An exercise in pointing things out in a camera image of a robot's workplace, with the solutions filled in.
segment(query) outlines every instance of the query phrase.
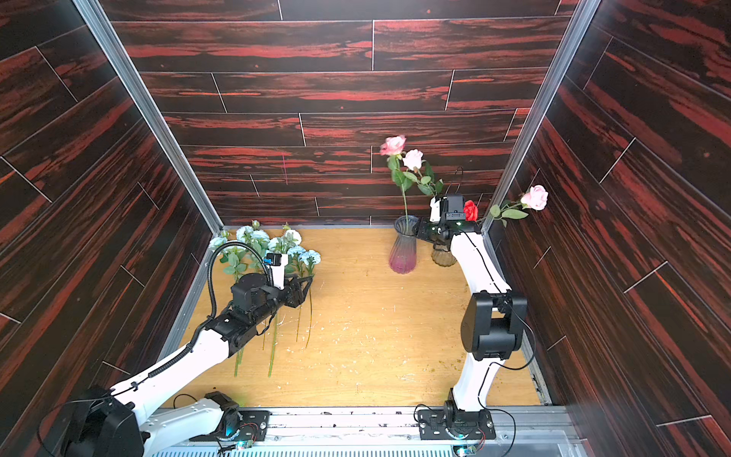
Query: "wooden floor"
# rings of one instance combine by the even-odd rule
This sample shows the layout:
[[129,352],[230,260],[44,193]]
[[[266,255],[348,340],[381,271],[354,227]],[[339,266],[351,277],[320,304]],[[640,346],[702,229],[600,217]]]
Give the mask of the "wooden floor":
[[[307,348],[309,301],[302,306],[301,320],[299,309],[279,312],[271,377],[269,330],[265,338],[244,347],[237,377],[232,357],[181,393],[201,398],[220,390],[250,407],[442,404],[459,379],[465,357],[459,328],[470,292],[459,265],[437,266],[430,257],[431,245],[418,241],[416,269],[407,275],[392,272],[387,261],[393,229],[300,233],[302,246],[322,254],[311,289],[314,317]],[[216,262],[213,280],[219,309],[230,301],[233,283],[222,269]],[[183,341],[190,339],[210,307],[205,288]],[[507,361],[508,366],[524,363],[520,352]],[[178,403],[186,401],[180,398]],[[501,370],[488,405],[533,404],[539,401],[529,371]]]

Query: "artificial flower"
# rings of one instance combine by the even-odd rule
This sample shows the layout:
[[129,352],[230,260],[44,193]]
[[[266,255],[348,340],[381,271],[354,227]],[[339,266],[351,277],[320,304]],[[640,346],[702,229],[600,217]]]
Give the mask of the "artificial flower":
[[418,149],[412,149],[406,153],[404,157],[404,167],[409,170],[419,170],[421,168],[421,158],[424,154]]
[[467,200],[464,203],[464,219],[468,221],[477,220],[477,205],[472,200]]
[[406,143],[406,137],[403,135],[397,137],[386,138],[386,143],[381,145],[382,156],[395,156],[401,154],[404,150],[404,144]]
[[249,235],[252,240],[266,240],[269,241],[269,235],[264,230],[254,230]]
[[254,229],[250,225],[244,225],[242,228],[236,230],[236,239],[245,243],[252,232],[254,232]]
[[284,232],[284,237],[287,237],[287,235],[292,236],[292,241],[295,242],[296,245],[300,245],[302,243],[302,235],[297,230],[288,229],[286,232]]
[[523,194],[520,198],[520,202],[524,208],[531,208],[534,210],[542,210],[546,207],[548,201],[548,191],[543,186],[533,186]]
[[216,249],[218,249],[219,246],[221,246],[226,241],[228,241],[228,238],[224,238],[222,236],[216,236],[208,244],[208,248],[215,251]]

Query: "enclosure wall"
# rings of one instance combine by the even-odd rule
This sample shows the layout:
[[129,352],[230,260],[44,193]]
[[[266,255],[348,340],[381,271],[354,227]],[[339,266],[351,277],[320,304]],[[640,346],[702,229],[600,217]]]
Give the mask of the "enclosure wall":
[[548,206],[491,228],[597,456],[731,455],[730,20],[602,2],[512,185]]

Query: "vase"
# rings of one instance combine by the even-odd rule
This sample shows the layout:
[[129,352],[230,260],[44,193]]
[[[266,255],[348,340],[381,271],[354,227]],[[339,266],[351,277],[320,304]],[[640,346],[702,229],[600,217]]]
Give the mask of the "vase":
[[391,248],[388,265],[399,274],[406,274],[416,268],[416,229],[419,218],[401,216],[393,223],[396,241]]
[[453,256],[446,246],[439,244],[434,245],[434,249],[431,251],[431,259],[440,267],[451,267],[457,263],[457,257]]

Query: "dark wood panel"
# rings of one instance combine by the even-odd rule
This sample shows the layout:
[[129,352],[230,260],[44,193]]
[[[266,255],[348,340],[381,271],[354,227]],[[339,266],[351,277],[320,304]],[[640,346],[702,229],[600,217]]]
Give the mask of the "dark wood panel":
[[[454,183],[451,192],[462,194],[492,193],[500,181],[502,170],[469,171],[460,176],[445,176],[448,186]],[[372,197],[399,196],[398,187],[388,173],[369,175],[292,175],[285,181],[278,175],[259,175],[254,178],[256,189],[248,175],[199,175],[201,183],[209,194],[253,197],[275,197],[278,194],[304,197]],[[418,190],[409,190],[417,194]]]
[[595,23],[615,37],[731,96],[731,5],[726,1],[612,0]]
[[[41,420],[43,420],[41,435],[46,447],[53,449],[57,446],[68,421],[69,410],[59,409],[46,416],[47,412],[57,404],[78,397],[89,387],[101,366],[102,356],[109,349],[119,326],[126,319],[141,292],[142,286],[127,272],[117,267],[114,277],[96,300],[83,324],[79,328],[65,330],[66,333],[75,332],[75,334],[58,361],[44,359],[46,363],[42,365],[53,365],[53,369],[50,370],[38,394],[28,403],[12,432],[0,447],[0,452],[12,456],[35,455],[40,448],[36,441],[35,430]],[[52,327],[49,331],[58,332],[59,329]],[[41,338],[48,339],[51,336],[44,333]]]
[[674,423],[657,431],[672,440],[682,456],[731,456],[731,441],[713,418]]
[[299,116],[292,114],[163,113],[180,144],[204,146],[304,146]]
[[536,134],[531,153],[540,178],[550,182],[587,241],[599,254],[619,290],[625,290],[664,258],[577,160],[548,120]]
[[528,114],[531,112],[531,108],[518,108],[515,110],[515,115],[510,122],[510,128],[505,134],[503,141],[516,141],[518,135],[523,131],[523,126],[526,124]]
[[531,107],[548,68],[456,70],[448,110]]
[[503,141],[512,110],[434,111],[430,113],[303,114],[309,146],[379,145],[405,135],[409,144]]
[[5,159],[55,200],[139,118],[140,111],[115,78],[5,154]]
[[[195,221],[191,224],[189,230],[193,226],[195,226]],[[160,310],[157,320],[154,321],[154,325],[150,326],[153,321],[148,322],[147,341],[142,348],[140,359],[137,362],[137,368],[134,370],[134,373],[138,373],[157,362],[165,340],[168,334],[170,334],[170,329],[175,323],[175,318],[178,316],[183,305],[183,300],[188,295],[188,289],[193,282],[199,266],[198,262],[191,256],[190,247],[190,242],[188,242],[185,250],[187,254],[178,264],[178,267],[179,265],[183,265],[183,267],[177,268],[175,285],[168,287],[169,291],[167,294],[169,298],[166,305]]]
[[36,48],[0,62],[0,154],[75,103]]
[[116,76],[86,26],[52,39],[38,49],[77,100],[87,97]]
[[548,365],[567,400],[566,409],[579,434],[589,437],[592,446],[601,447],[608,456],[632,456],[640,449],[628,449],[625,440],[612,427],[612,418],[602,409],[593,380],[584,372],[583,361],[574,353],[571,339],[565,339],[547,352]]
[[[544,175],[542,169],[539,177]],[[562,321],[568,339],[613,429],[644,447],[640,455],[663,455],[657,448],[665,445],[655,437],[654,424],[704,415],[705,407],[617,290],[612,267],[601,262],[583,228],[575,226],[571,206],[548,182],[541,184],[552,193],[539,224],[564,272],[566,282],[559,287],[570,288],[581,303]]]
[[443,110],[452,73],[223,73],[229,113],[339,113]]
[[568,78],[558,87],[546,117],[597,181],[633,138]]
[[182,184],[160,211],[150,213],[139,223],[136,231],[142,233],[134,248],[130,249],[122,264],[138,281],[147,284],[162,257],[167,252],[175,234],[194,204]]
[[211,73],[140,73],[161,111],[225,113]]
[[[109,352],[104,357],[106,362],[129,373],[136,374],[138,368],[144,368],[144,366],[141,366],[143,358],[147,360],[147,357],[155,349],[159,353],[162,346],[157,348],[148,347],[148,337],[168,306],[177,306],[179,308],[182,304],[182,299],[180,299],[180,302],[176,301],[178,295],[175,293],[175,288],[181,277],[185,276],[186,264],[189,260],[192,261],[189,249],[192,247],[192,243],[198,242],[201,237],[205,237],[207,241],[211,239],[210,233],[198,233],[193,230],[194,227],[200,227],[197,225],[199,218],[200,214],[197,209],[193,208],[192,211],[188,212],[173,242],[170,243],[170,247],[162,256],[152,277],[145,284],[145,289],[140,298],[130,311]],[[189,287],[190,282],[185,287],[186,292]]]
[[[480,201],[480,194],[464,195],[465,200]],[[409,195],[406,203],[409,214],[428,216],[431,210],[430,197]],[[321,197],[317,199],[320,216],[403,216],[402,197]]]
[[140,178],[140,185],[152,201],[163,208],[170,195],[174,194],[183,182],[158,145],[155,145],[153,154],[156,158]]
[[561,0],[556,9],[557,16],[570,16],[574,14],[579,0]]
[[636,141],[602,185],[731,327],[731,218]]
[[731,212],[731,100],[628,48],[607,48],[587,93],[638,140]]
[[371,0],[343,3],[339,0],[280,0],[284,20],[513,18],[548,16],[556,0]]
[[279,20],[272,0],[102,0],[109,20]]
[[611,39],[611,35],[604,33],[596,26],[589,26],[571,60],[566,76],[577,86],[583,88],[591,74],[594,73],[596,64],[604,55],[604,49],[609,45]]
[[221,148],[182,146],[196,173],[369,173],[371,148]]
[[221,216],[243,217],[248,219],[259,219],[266,216],[296,216],[312,217],[319,216],[317,205],[313,197],[292,197],[289,195],[281,197],[216,197],[210,196],[213,207]]
[[[465,171],[471,170],[503,170],[512,152],[514,142],[450,144],[415,146],[424,153],[435,173],[454,173],[457,167]],[[411,149],[411,141],[407,140],[405,151]],[[378,147],[373,147],[373,173],[390,173],[386,165],[386,157],[378,154]]]
[[[25,320],[152,163],[155,137],[136,127],[0,257],[0,311]],[[29,262],[43,252],[43,262]]]
[[372,22],[115,22],[142,72],[371,70]]
[[[236,216],[222,216],[225,225],[249,225],[251,224],[251,218],[249,217],[236,217]],[[368,216],[360,217],[262,217],[258,219],[259,222],[264,226],[269,227],[281,227],[284,224],[291,226],[298,225],[370,225],[371,220],[374,224],[378,221],[376,218]]]
[[0,10],[0,60],[84,25],[71,0],[15,0]]
[[50,203],[0,160],[0,252]]
[[377,20],[374,69],[547,67],[569,18]]
[[664,265],[627,293],[649,330],[680,367],[721,427],[731,431],[731,331]]
[[[0,350],[0,438],[7,437],[40,389],[53,368],[48,361],[61,357],[134,246],[135,227],[152,211],[155,207],[142,189],[133,189],[102,226],[105,235],[91,238]],[[125,314],[117,316],[116,325]]]

